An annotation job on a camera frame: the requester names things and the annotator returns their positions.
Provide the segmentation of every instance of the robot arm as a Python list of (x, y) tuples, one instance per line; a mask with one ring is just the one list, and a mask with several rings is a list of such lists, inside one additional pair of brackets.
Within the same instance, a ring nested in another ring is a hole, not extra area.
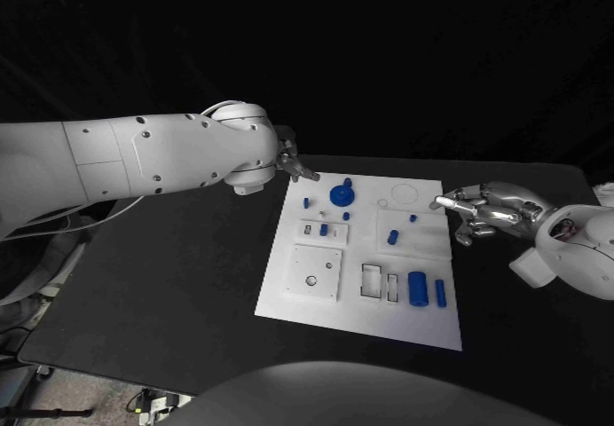
[(51, 212), (171, 193), (221, 180), (259, 191), (275, 169), (318, 179), (296, 157), (289, 128), (253, 104), (200, 114), (0, 124), (0, 240)]
[(534, 241), (510, 268), (533, 287), (556, 276), (590, 296), (614, 300), (614, 209), (572, 205), (554, 208), (531, 191), (502, 182), (463, 187), (430, 203), (456, 211), (458, 242), (499, 229)]

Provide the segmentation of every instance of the floor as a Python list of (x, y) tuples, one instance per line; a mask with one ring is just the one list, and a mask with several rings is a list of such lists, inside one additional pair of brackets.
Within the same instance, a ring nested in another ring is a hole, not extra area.
[(30, 419), (22, 426), (138, 426), (138, 415), (125, 412), (125, 405), (141, 387), (107, 379), (56, 370), (47, 382), (40, 384), (30, 409), (86, 410), (89, 418)]

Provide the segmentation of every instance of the robotic hand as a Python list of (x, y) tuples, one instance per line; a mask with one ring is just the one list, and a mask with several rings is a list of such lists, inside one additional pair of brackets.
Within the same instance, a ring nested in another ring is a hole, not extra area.
[(0, 241), (99, 201), (221, 180), (247, 195), (275, 169), (293, 182), (319, 178), (298, 160), (289, 127), (272, 126), (263, 108), (243, 102), (201, 114), (0, 124)]
[(466, 186), (437, 196), (430, 209), (459, 213), (456, 241), (495, 229), (534, 241), (510, 268), (533, 287), (556, 276), (590, 296), (614, 300), (614, 209), (570, 205), (553, 207), (531, 191), (504, 182)]

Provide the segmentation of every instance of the black curtain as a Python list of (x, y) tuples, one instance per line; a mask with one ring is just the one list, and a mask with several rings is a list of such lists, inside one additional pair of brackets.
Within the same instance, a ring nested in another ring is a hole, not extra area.
[(0, 120), (265, 107), (309, 154), (564, 162), (610, 179), (610, 2), (2, 2)]

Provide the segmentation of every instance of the black table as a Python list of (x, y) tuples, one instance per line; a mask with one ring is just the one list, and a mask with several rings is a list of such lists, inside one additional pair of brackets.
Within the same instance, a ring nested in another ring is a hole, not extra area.
[[(554, 204), (596, 204), (580, 170), (550, 164), (303, 155), (319, 171), (437, 179), (443, 191), (502, 180)], [(463, 352), (259, 318), (253, 311), (288, 177), (246, 197), (226, 184), (145, 198), (100, 229), (25, 343), (22, 361), (185, 394), (260, 367), (344, 360), (400, 368), (563, 423), (608, 414), (614, 303), (507, 268), (528, 247), (501, 234), (452, 243)], [(449, 231), (459, 218), (448, 213)]]

